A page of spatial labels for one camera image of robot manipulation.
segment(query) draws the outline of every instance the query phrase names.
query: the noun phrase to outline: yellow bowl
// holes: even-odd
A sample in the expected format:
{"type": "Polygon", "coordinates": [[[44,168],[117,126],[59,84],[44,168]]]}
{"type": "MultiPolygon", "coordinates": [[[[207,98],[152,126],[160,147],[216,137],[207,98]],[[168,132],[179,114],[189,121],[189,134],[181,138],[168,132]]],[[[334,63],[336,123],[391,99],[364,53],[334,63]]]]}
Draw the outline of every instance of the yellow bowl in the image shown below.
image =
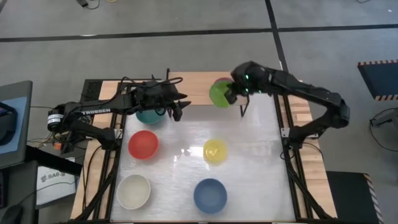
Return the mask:
{"type": "Polygon", "coordinates": [[[203,146],[203,157],[212,163],[220,163],[226,159],[227,148],[224,141],[219,139],[210,139],[203,146]]]}

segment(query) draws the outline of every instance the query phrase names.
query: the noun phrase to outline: bowl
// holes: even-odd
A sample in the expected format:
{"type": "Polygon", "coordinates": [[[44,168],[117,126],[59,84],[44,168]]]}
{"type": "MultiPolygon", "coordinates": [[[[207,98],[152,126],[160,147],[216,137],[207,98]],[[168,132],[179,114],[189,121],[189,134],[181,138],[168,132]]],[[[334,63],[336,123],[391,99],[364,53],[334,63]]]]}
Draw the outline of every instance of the bowl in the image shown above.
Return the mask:
{"type": "Polygon", "coordinates": [[[139,131],[129,140],[129,153],[136,159],[149,159],[157,151],[159,141],[151,131],[139,131]]]}
{"type": "Polygon", "coordinates": [[[150,183],[141,175],[133,174],[124,178],[119,186],[116,196],[119,204],[129,210],[142,207],[149,198],[150,183]]]}
{"type": "Polygon", "coordinates": [[[226,204],[226,189],[216,179],[204,179],[195,187],[193,200],[199,210],[207,214],[214,214],[220,212],[226,204]]]}
{"type": "Polygon", "coordinates": [[[223,140],[210,139],[203,146],[203,158],[212,163],[219,164],[227,157],[227,147],[223,140]]]}
{"type": "MultiPolygon", "coordinates": [[[[157,110],[157,112],[162,114],[164,110],[165,109],[157,110]]],[[[163,118],[163,115],[158,115],[155,110],[147,110],[143,112],[137,112],[136,117],[144,124],[155,124],[163,118]]]]}
{"type": "Polygon", "coordinates": [[[229,82],[229,83],[234,82],[234,80],[232,80],[231,78],[223,77],[223,78],[218,78],[214,83],[218,83],[218,82],[220,82],[220,81],[227,81],[227,82],[229,82]]]}
{"type": "Polygon", "coordinates": [[[228,84],[230,84],[230,81],[220,80],[216,81],[210,88],[210,99],[219,108],[229,107],[228,100],[224,96],[228,91],[228,84]]]}

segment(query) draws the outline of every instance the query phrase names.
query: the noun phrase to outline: teal bowl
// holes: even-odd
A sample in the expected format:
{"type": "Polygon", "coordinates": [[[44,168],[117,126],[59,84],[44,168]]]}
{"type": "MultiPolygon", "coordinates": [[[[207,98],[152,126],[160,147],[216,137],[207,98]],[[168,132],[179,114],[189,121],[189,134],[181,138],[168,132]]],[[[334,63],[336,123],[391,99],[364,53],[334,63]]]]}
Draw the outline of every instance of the teal bowl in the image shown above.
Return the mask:
{"type": "MultiPolygon", "coordinates": [[[[163,113],[163,109],[162,110],[158,110],[157,111],[159,114],[163,113]]],[[[159,122],[163,116],[159,116],[155,110],[147,110],[147,111],[143,111],[143,112],[137,112],[136,113],[136,117],[139,121],[141,121],[144,124],[155,124],[157,122],[159,122]]]]}

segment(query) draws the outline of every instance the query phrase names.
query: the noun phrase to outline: red bowl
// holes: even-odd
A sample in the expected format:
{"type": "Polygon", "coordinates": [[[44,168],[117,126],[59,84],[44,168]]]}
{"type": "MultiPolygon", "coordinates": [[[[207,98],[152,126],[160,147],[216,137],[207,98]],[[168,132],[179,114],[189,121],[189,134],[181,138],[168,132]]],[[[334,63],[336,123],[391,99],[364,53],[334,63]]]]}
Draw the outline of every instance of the red bowl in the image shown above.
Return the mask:
{"type": "Polygon", "coordinates": [[[151,131],[139,131],[129,141],[130,155],[136,159],[149,159],[157,151],[159,141],[151,131]]]}

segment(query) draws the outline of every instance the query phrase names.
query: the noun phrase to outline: green object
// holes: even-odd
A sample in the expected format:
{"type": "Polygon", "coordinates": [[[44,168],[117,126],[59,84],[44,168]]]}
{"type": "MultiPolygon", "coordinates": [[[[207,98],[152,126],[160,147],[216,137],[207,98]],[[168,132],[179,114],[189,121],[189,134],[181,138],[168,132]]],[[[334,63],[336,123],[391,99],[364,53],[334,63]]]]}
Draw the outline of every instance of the green object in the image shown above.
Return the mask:
{"type": "Polygon", "coordinates": [[[221,80],[214,83],[210,88],[210,99],[213,104],[219,108],[229,107],[229,103],[224,96],[224,94],[228,91],[227,85],[229,83],[231,82],[221,80]]]}
{"type": "MultiPolygon", "coordinates": [[[[161,110],[158,110],[157,112],[159,114],[162,114],[163,111],[164,111],[164,109],[161,109],[161,110]]],[[[154,124],[163,118],[163,116],[159,116],[158,114],[156,114],[155,110],[147,110],[147,111],[143,111],[142,113],[137,112],[136,117],[139,121],[141,121],[144,124],[154,124]]]]}

